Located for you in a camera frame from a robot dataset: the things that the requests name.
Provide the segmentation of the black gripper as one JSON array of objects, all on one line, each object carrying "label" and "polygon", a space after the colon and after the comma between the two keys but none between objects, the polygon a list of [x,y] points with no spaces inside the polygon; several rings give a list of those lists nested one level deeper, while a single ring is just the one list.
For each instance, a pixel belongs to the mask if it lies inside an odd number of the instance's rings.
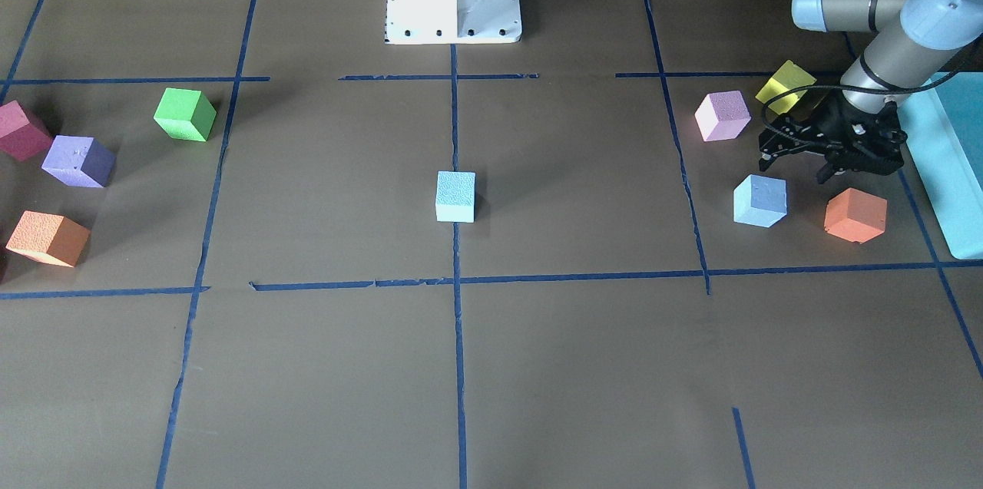
[{"label": "black gripper", "polygon": [[840,164],[840,154],[845,146],[846,132],[854,122],[868,118],[884,118],[889,114],[898,116],[898,105],[882,96],[875,96],[875,107],[879,110],[871,114],[857,108],[845,94],[827,94],[818,107],[809,114],[806,127],[797,121],[766,121],[764,130],[758,136],[760,158],[759,171],[767,171],[779,157],[797,154],[815,147],[815,139],[832,146],[834,154],[824,156],[824,164],[816,172],[818,184],[825,184],[845,171]]}]

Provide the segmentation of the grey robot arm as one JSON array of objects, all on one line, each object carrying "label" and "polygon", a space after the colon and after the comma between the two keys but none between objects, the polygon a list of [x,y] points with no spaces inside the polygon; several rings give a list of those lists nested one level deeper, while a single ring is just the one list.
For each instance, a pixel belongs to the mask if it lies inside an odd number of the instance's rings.
[{"label": "grey robot arm", "polygon": [[822,84],[804,118],[777,114],[759,136],[761,171],[789,154],[818,154],[818,183],[899,170],[907,140],[900,105],[934,89],[930,77],[981,42],[981,0],[791,0],[791,16],[809,31],[873,35],[838,83]]}]

